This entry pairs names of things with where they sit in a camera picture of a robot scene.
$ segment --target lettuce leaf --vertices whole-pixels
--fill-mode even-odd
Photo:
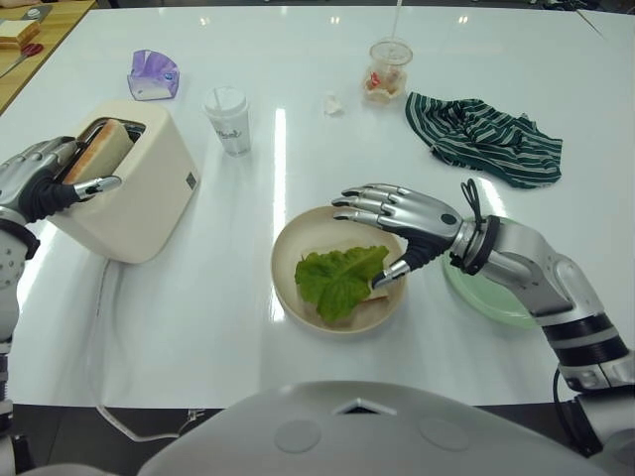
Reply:
[[[310,253],[296,266],[300,296],[315,304],[326,322],[347,317],[370,295],[368,282],[384,269],[386,255],[385,246]]]

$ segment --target plastic cup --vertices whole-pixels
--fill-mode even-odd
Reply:
[[[240,156],[251,150],[249,104],[242,91],[215,87],[205,95],[202,109],[228,155]]]
[[[364,92],[369,100],[386,104],[404,92],[408,77],[404,68],[413,52],[403,40],[385,38],[370,48],[370,57]]]

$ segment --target bread slice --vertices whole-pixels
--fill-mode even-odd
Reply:
[[[306,259],[307,256],[310,255],[311,253],[318,253],[319,255],[324,255],[326,253],[330,253],[331,251],[341,251],[342,253],[345,253],[347,250],[351,248],[356,248],[356,247],[368,248],[369,246],[372,246],[372,245],[363,244],[357,240],[345,240],[345,241],[340,241],[339,243],[332,246],[311,248],[302,254],[302,259],[303,260]],[[386,289],[386,287],[379,288],[377,290],[373,290],[371,287],[370,295],[368,295],[368,297],[362,302],[369,302],[372,300],[384,299],[387,297],[388,297],[388,290]]]
[[[0,23],[0,49],[21,49],[40,32],[36,20],[6,20]]]
[[[68,171],[63,183],[78,183],[112,175],[132,146],[133,142],[123,124],[116,119],[108,119]]]

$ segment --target tissue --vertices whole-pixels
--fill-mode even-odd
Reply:
[[[179,90],[179,68],[161,53],[139,50],[132,56],[128,87],[138,101],[173,98]]]

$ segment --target green plate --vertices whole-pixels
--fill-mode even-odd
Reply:
[[[527,309],[510,291],[483,276],[470,276],[452,266],[449,253],[443,255],[442,261],[445,277],[454,290],[481,314],[523,329],[538,327]]]

